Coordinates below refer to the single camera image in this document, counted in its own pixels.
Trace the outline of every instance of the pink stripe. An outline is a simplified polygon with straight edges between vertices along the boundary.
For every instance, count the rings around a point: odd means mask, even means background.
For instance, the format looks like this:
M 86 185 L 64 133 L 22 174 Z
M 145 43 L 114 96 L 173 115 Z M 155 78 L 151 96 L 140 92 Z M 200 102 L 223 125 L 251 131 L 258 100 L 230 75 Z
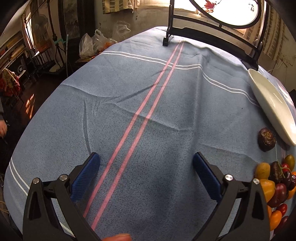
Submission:
M 155 99 L 155 101 L 154 101 L 148 115 L 145 117 L 145 119 L 144 119 L 144 121 L 143 121 L 143 123 L 142 123 L 142 125 L 140 127 L 140 130 L 137 133 L 137 136 L 136 136 L 135 140 L 133 141 L 133 143 L 132 143 L 132 145 L 131 145 L 131 147 L 130 147 L 130 149 L 129 149 L 129 151 L 128 151 L 128 153 L 127 153 L 127 155 L 126 155 L 126 157 L 125 157 L 125 159 L 124 159 L 124 161 L 122 163 L 122 165 L 120 166 L 120 169 L 119 169 L 119 171 L 118 171 L 118 173 L 117 173 L 117 175 L 116 175 L 116 177 L 115 177 L 115 179 L 114 179 L 114 181 L 112 183 L 112 186 L 110 187 L 110 189 L 109 189 L 109 191 L 108 191 L 108 193 L 107 193 L 107 195 L 106 195 L 106 197 L 105 197 L 105 199 L 104 199 L 104 201 L 103 201 L 103 203 L 102 203 L 102 205 L 101 205 L 101 207 L 100 207 L 100 209 L 99 209 L 99 211 L 98 211 L 98 213 L 97 213 L 97 215 L 96 215 L 96 217 L 95 217 L 95 219 L 94 219 L 94 221 L 93 221 L 93 223 L 91 225 L 91 228 L 93 230 L 95 230 L 95 228 L 96 228 L 96 226 L 97 226 L 97 224 L 98 224 L 98 222 L 99 222 L 99 220 L 100 220 L 106 206 L 108 205 L 108 202 L 111 199 L 111 196 L 113 195 L 113 193 L 114 193 L 114 191 L 116 189 L 116 186 L 117 186 L 117 184 L 118 184 L 118 182 L 119 182 L 119 180 L 121 178 L 121 175 L 122 175 L 124 169 L 126 168 L 126 165 L 127 165 L 128 161 L 129 161 L 129 159 L 131 158 L 131 155 L 133 154 L 133 152 L 134 152 L 134 150 L 135 150 L 135 148 L 136 148 L 136 146 L 137 146 L 137 144 L 138 144 L 138 142 L 139 142 L 139 140 L 140 140 L 140 138 L 141 138 L 141 136 L 142 136 L 142 134 L 144 132 L 144 129 L 145 129 L 146 125 L 147 125 L 147 122 L 150 119 L 151 115 L 153 114 L 153 112 L 154 112 L 154 110 L 156 108 L 156 105 L 157 105 L 157 103 L 158 103 L 158 101 L 159 101 L 159 99 L 160 99 L 160 97 L 161 97 L 161 95 L 162 95 L 162 93 L 163 93 L 163 91 L 164 91 L 164 89 L 165 89 L 171 75 L 172 75 L 172 72 L 174 71 L 174 68 L 175 68 L 175 66 L 176 66 L 176 64 L 177 64 L 177 62 L 178 62 L 178 60 L 180 58 L 180 54 L 181 54 L 183 45 L 184 45 L 184 42 L 181 45 L 181 48 L 179 50 L 179 54 L 178 54 L 178 56 L 176 58 L 176 61 L 174 62 L 174 65 L 173 65 L 172 69 L 170 70 L 170 73 L 168 74 L 163 86 L 161 87 L 161 89 L 160 89 L 160 91 L 159 91 L 159 93 L 158 93 L 158 95 L 157 95 L 157 97 L 156 97 L 156 99 Z
M 123 146 L 123 144 L 124 144 L 126 138 L 128 137 L 128 134 L 129 134 L 129 132 L 131 131 L 131 129 L 132 129 L 134 123 L 136 122 L 138 115 L 141 113 L 141 111 L 143 110 L 143 108 L 144 108 L 145 105 L 147 104 L 147 102 L 148 102 L 150 96 L 152 95 L 152 93 L 153 93 L 153 91 L 155 90 L 157 84 L 159 83 L 161 77 L 163 76 L 165 70 L 167 69 L 169 63 L 171 62 L 172 58 L 174 57 L 174 55 L 175 55 L 175 53 L 176 53 L 176 50 L 177 50 L 177 48 L 178 48 L 179 45 L 180 45 L 180 42 L 177 44 L 177 46 L 176 46 L 176 48 L 174 49 L 174 51 L 173 51 L 171 57 L 170 57 L 169 60 L 167 61 L 166 65 L 164 66 L 164 68 L 163 68 L 163 70 L 161 71 L 161 73 L 159 74 L 159 76 L 158 76 L 158 78 L 156 79 L 155 83 L 153 84 L 152 88 L 151 88 L 150 91 L 148 92 L 147 96 L 146 96 L 145 99 L 143 100 L 142 104 L 140 105 L 140 107 L 138 108 L 138 110 L 136 111 L 136 113 L 134 114 L 134 116 L 133 116 L 131 122 L 129 123 L 127 129 L 125 130 L 125 132 L 124 132 L 124 134 L 123 134 L 123 136 L 122 136 L 120 142 L 118 143 L 117 147 L 115 148 L 115 151 L 113 152 L 113 154 L 112 154 L 110 160 L 108 161 L 107 166 L 106 166 L 106 168 L 105 168 L 105 170 L 104 170 L 102 176 L 100 177 L 100 179 L 99 179 L 99 181 L 98 181 L 96 187 L 94 188 L 94 190 L 93 190 L 93 192 L 92 192 L 92 194 L 91 194 L 91 196 L 90 196 L 90 198 L 89 198 L 89 200 L 88 200 L 88 203 L 87 203 L 87 205 L 86 205 L 85 211 L 84 211 L 84 213 L 83 213 L 83 217 L 84 217 L 84 218 L 85 218 L 86 215 L 88 214 L 89 209 L 90 209 L 90 207 L 91 207 L 91 204 L 92 204 L 92 202 L 94 201 L 94 199 L 95 199 L 95 197 L 96 197 L 96 194 L 97 194 L 97 192 L 99 191 L 99 189 L 100 189 L 100 187 L 101 187 L 103 181 L 105 180 L 105 178 L 106 178 L 106 176 L 107 176 L 107 174 L 108 174 L 108 172 L 109 172 L 109 170 L 110 170 L 110 167 L 111 167 L 111 165 L 112 165 L 114 159 L 116 158 L 118 152 L 120 151 L 120 149 L 121 149 L 121 147 Z

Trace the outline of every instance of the white plate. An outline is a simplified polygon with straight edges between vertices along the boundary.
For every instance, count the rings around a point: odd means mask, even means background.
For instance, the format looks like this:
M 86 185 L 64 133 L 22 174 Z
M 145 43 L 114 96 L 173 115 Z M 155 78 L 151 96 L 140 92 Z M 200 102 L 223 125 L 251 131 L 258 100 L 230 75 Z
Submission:
M 249 69 L 251 88 L 278 135 L 288 145 L 296 146 L 296 125 L 285 100 L 262 74 Z

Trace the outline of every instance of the red leaf decoration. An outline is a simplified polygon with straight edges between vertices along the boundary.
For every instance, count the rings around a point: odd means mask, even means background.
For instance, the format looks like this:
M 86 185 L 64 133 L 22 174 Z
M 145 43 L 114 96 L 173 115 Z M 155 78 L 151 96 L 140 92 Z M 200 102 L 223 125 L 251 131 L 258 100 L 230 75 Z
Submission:
M 210 2 L 209 0 L 205 0 L 207 3 L 205 4 L 206 9 L 212 9 L 216 5 L 215 3 Z

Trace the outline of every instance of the blue gripper pad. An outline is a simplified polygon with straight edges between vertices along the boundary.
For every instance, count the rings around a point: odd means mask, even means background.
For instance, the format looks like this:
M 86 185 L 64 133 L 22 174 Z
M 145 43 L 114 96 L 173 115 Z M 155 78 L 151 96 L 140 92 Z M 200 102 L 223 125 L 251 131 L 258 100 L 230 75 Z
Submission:
M 97 175 L 99 168 L 100 156 L 97 153 L 94 153 L 90 156 L 90 159 L 71 185 L 70 198 L 72 202 L 81 200 L 91 181 Z
M 195 153 L 193 156 L 193 167 L 200 177 L 202 184 L 205 186 L 210 198 L 212 200 L 216 200 L 217 203 L 220 203 L 222 199 L 221 184 L 210 167 L 198 153 Z

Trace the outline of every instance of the cloth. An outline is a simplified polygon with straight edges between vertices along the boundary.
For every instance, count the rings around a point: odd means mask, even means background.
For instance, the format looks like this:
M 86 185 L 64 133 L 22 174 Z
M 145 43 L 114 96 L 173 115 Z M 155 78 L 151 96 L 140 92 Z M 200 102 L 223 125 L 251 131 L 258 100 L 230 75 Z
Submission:
M 0 91 L 9 97 L 20 95 L 19 77 L 9 69 L 3 69 L 0 75 Z
M 103 0 L 103 14 L 111 13 L 111 12 L 119 12 L 124 9 L 131 9 L 133 10 L 133 5 L 131 0 Z
M 5 174 L 4 198 L 20 230 L 33 178 L 56 180 L 91 152 L 100 170 L 77 206 L 100 238 L 130 233 L 135 241 L 190 241 L 208 219 L 216 202 L 193 169 L 196 152 L 240 181 L 251 181 L 258 163 L 295 155 L 278 136 L 276 148 L 259 149 L 258 131 L 273 128 L 237 58 L 177 36 L 165 47 L 165 35 L 158 27 L 112 45 L 40 107 Z M 54 207 L 70 233 L 56 200 Z

